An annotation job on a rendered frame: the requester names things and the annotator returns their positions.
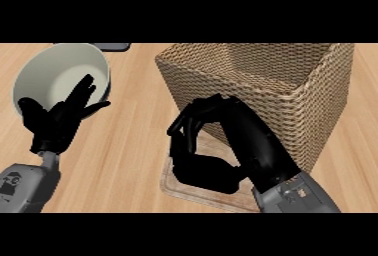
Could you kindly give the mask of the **dark grey flat object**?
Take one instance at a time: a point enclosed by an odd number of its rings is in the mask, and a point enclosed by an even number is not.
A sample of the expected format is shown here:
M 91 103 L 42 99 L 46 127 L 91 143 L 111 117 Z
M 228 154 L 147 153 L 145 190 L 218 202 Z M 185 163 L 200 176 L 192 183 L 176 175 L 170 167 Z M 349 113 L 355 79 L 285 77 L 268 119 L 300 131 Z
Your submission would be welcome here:
M 125 52 L 130 48 L 130 43 L 95 43 L 95 46 L 107 52 Z

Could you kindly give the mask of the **pale green bowl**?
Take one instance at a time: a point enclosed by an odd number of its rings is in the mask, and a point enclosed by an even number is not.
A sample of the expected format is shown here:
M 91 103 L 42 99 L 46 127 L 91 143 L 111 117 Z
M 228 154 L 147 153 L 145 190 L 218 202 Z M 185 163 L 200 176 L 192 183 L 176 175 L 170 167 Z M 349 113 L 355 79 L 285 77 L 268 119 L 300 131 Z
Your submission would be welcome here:
M 58 43 L 26 63 L 14 82 L 12 100 L 18 114 L 18 101 L 33 98 L 46 110 L 64 101 L 85 76 L 91 74 L 96 90 L 89 105 L 108 99 L 111 69 L 101 49 L 89 43 Z

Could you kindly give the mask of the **tan wicker basket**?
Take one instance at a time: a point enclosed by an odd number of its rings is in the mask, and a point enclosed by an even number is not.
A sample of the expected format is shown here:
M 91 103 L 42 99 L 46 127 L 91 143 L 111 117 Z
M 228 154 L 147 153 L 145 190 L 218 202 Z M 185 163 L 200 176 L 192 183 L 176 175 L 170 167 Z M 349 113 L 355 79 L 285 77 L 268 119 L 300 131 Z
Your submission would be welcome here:
M 178 107 L 238 97 L 311 171 L 347 104 L 353 54 L 352 43 L 176 43 L 156 63 Z

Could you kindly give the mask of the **pale wooden cutting board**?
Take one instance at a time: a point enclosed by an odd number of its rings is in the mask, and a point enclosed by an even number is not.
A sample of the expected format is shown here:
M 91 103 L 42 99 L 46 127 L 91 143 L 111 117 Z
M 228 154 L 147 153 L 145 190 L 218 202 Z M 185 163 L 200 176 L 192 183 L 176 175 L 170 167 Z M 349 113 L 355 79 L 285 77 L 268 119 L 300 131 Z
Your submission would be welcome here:
M 234 166 L 240 165 L 231 147 L 215 138 L 206 131 L 200 132 L 197 142 L 197 153 L 220 157 Z M 259 213 L 260 209 L 253 195 L 253 183 L 244 179 L 235 194 L 223 194 L 207 189 L 185 185 L 173 174 L 173 160 L 167 157 L 160 181 L 163 192 L 181 199 L 201 203 L 229 212 Z

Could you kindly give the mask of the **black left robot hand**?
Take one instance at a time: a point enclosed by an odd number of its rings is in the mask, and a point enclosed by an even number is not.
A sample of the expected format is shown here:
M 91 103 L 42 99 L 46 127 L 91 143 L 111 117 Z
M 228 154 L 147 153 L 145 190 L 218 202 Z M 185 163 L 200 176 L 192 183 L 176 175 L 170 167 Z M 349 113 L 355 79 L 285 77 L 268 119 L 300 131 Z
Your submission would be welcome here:
M 77 83 L 67 99 L 51 110 L 30 97 L 18 100 L 26 128 L 34 134 L 30 151 L 34 154 L 51 151 L 61 154 L 74 140 L 80 123 L 96 111 L 111 105 L 110 101 L 88 105 L 96 90 L 94 76 L 88 74 Z

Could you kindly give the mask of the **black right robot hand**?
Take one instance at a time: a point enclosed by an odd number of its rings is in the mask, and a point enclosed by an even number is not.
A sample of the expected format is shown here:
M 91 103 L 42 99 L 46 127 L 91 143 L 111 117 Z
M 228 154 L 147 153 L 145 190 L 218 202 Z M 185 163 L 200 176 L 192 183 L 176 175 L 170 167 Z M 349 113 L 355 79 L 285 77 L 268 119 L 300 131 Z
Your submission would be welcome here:
M 207 123 L 220 123 L 240 165 L 222 158 L 197 154 L 197 138 Z M 234 194 L 250 178 L 265 193 L 300 172 L 287 149 L 249 105 L 219 94 L 197 98 L 182 110 L 167 130 L 172 137 L 173 174 L 191 186 Z

